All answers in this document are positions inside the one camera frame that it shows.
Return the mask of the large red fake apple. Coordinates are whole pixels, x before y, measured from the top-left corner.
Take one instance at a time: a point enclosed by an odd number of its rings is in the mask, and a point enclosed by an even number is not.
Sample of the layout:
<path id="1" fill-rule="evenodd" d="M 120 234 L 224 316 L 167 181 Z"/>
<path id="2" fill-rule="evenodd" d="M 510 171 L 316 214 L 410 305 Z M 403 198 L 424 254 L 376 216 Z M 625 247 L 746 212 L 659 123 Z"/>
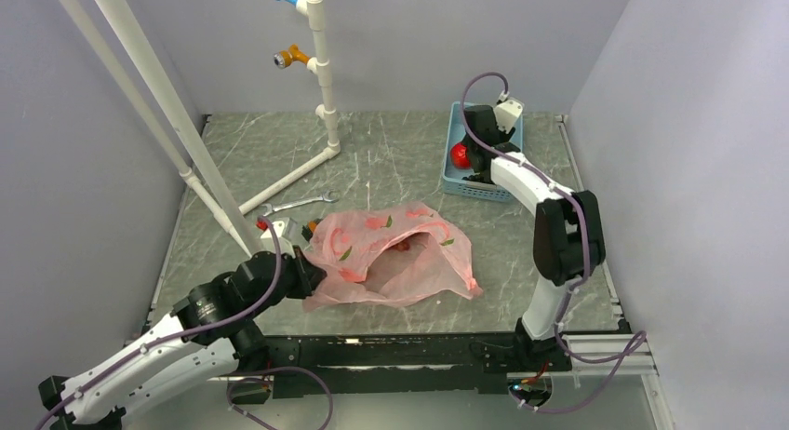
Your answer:
<path id="1" fill-rule="evenodd" d="M 467 154 L 467 147 L 462 142 L 454 144 L 450 148 L 448 155 L 449 161 L 454 168 L 468 170 L 473 167 Z"/>

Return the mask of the pink plastic bag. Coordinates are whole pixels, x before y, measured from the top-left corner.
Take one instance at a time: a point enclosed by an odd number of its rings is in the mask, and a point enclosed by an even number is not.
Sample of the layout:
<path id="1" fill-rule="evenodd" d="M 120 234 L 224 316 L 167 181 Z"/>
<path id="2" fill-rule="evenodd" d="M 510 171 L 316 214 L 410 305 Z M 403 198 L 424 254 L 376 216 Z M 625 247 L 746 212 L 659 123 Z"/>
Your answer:
<path id="1" fill-rule="evenodd" d="M 409 251 L 393 249 L 404 239 Z M 443 291 L 472 300 L 483 292 L 469 238 L 420 201 L 331 213 L 305 255 L 327 273 L 303 301 L 307 312 L 339 304 L 405 307 Z"/>

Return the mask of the red fake grape bunch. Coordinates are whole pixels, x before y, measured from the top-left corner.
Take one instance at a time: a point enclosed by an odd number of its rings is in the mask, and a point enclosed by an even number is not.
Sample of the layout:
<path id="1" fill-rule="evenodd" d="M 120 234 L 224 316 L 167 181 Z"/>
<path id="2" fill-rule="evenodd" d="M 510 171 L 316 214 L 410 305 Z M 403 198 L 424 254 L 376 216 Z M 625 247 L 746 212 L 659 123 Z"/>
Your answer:
<path id="1" fill-rule="evenodd" d="M 410 241 L 408 239 L 404 239 L 397 244 L 393 245 L 393 249 L 401 252 L 409 251 L 411 248 Z"/>

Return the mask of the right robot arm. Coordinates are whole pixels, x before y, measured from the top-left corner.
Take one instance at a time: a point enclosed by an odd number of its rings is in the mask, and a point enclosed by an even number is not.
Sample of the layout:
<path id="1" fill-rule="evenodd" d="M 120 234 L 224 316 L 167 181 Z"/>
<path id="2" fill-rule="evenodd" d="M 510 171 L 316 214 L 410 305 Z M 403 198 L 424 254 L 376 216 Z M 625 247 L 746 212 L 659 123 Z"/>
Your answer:
<path id="1" fill-rule="evenodd" d="M 526 336 L 512 347 L 516 364 L 534 370 L 549 355 L 546 340 L 563 328 L 572 293 L 605 261 L 607 250 L 595 194 L 573 191 L 537 169 L 511 141 L 517 116 L 508 101 L 460 111 L 470 181 L 502 188 L 534 219 L 532 258 L 540 277 L 519 320 Z"/>

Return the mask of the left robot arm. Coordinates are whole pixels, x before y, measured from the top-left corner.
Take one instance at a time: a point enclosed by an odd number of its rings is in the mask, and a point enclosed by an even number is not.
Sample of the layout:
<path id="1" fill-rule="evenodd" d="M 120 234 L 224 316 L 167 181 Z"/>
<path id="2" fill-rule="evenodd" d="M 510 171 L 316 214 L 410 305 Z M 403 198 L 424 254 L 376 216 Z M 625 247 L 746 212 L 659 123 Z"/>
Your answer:
<path id="1" fill-rule="evenodd" d="M 284 299 L 311 296 L 325 278 L 300 248 L 261 251 L 200 284 L 136 341 L 77 376 L 38 385 L 44 429 L 119 429 L 143 404 L 225 373 L 271 364 L 255 318 Z"/>

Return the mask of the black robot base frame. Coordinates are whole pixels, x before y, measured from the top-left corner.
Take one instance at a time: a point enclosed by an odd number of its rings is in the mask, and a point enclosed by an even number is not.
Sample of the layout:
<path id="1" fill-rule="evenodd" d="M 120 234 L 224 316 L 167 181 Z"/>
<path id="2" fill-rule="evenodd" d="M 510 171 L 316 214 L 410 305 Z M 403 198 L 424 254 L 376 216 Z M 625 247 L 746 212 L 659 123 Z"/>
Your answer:
<path id="1" fill-rule="evenodd" d="M 572 363 L 553 339 L 513 331 L 351 336 L 269 336 L 231 376 L 235 405 L 321 395 L 436 391 L 502 394 Z"/>

